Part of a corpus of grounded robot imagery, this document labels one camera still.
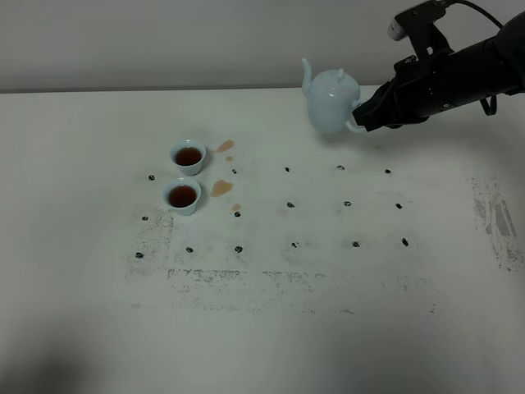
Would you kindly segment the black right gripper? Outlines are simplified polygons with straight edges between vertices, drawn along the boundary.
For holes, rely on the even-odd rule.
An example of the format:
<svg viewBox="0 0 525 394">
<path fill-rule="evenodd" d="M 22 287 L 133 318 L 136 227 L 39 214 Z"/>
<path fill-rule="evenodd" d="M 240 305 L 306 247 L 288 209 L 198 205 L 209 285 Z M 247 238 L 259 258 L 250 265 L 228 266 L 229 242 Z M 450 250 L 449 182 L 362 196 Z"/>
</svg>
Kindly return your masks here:
<svg viewBox="0 0 525 394">
<path fill-rule="evenodd" d="M 353 110 L 367 132 L 421 124 L 439 112 L 468 103 L 468 52 L 438 53 L 425 61 L 395 64 L 395 78 Z"/>
</svg>

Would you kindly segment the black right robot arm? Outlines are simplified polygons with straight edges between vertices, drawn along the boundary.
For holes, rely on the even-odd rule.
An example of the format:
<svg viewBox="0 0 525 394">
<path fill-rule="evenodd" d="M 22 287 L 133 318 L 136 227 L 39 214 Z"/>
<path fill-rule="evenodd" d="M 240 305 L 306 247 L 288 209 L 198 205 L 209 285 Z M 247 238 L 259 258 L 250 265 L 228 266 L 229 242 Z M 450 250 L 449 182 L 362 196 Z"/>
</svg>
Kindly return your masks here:
<svg viewBox="0 0 525 394">
<path fill-rule="evenodd" d="M 389 36 L 408 38 L 415 54 L 397 62 L 395 78 L 354 109 L 359 126 L 395 129 L 476 101 L 491 116 L 497 94 L 524 91 L 524 15 L 499 24 L 496 36 L 455 52 L 435 25 L 451 4 L 425 1 L 395 16 Z"/>
</svg>

